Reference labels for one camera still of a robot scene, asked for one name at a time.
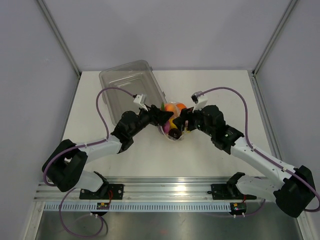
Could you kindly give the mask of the dark round toy fruit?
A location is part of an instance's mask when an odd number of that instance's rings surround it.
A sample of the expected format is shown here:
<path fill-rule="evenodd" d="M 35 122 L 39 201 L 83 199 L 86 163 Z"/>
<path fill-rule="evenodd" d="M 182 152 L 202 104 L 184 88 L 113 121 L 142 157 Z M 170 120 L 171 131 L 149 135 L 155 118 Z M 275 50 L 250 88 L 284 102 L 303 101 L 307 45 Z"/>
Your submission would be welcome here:
<path fill-rule="evenodd" d="M 176 141 L 179 140 L 182 136 L 182 132 L 177 128 L 171 128 L 168 132 L 169 139 Z"/>

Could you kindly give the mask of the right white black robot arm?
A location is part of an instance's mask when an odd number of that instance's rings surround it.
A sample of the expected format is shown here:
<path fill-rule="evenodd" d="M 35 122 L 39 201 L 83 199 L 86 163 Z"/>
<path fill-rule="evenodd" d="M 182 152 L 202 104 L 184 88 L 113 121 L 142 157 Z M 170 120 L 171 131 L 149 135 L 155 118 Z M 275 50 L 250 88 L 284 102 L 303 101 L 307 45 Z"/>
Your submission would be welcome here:
<path fill-rule="evenodd" d="M 293 218 L 306 211 L 314 198 L 320 197 L 310 169 L 303 165 L 294 167 L 255 147 L 246 135 L 226 124 L 217 106 L 208 105 L 201 110 L 184 108 L 173 123 L 180 130 L 205 133 L 216 148 L 243 160 L 265 176 L 260 179 L 236 173 L 227 185 L 230 197 L 256 196 L 275 203 Z"/>

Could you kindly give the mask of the orange toy fruit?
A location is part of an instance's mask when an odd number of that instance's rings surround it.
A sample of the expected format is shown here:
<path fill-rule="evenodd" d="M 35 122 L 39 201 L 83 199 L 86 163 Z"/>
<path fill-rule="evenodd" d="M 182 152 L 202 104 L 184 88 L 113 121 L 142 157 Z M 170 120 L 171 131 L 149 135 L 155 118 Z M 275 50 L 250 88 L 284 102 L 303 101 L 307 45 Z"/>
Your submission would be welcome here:
<path fill-rule="evenodd" d="M 165 103 L 164 110 L 167 112 L 177 112 L 179 113 L 182 109 L 185 109 L 186 106 L 183 103 Z"/>

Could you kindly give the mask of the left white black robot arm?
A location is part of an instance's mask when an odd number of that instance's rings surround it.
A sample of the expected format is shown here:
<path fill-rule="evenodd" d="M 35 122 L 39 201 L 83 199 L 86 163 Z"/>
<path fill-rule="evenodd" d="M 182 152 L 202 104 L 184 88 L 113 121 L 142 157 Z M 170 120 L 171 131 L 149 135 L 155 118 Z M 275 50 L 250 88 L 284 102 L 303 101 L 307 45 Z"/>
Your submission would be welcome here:
<path fill-rule="evenodd" d="M 164 126 L 172 116 L 173 112 L 151 105 L 140 109 L 139 113 L 124 112 L 107 138 L 83 144 L 63 140 L 43 164 L 43 179 L 50 180 L 48 185 L 57 187 L 63 193 L 82 189 L 97 199 L 103 199 L 108 194 L 108 180 L 96 171 L 85 171 L 85 165 L 126 151 L 134 143 L 134 136 L 146 126 Z"/>

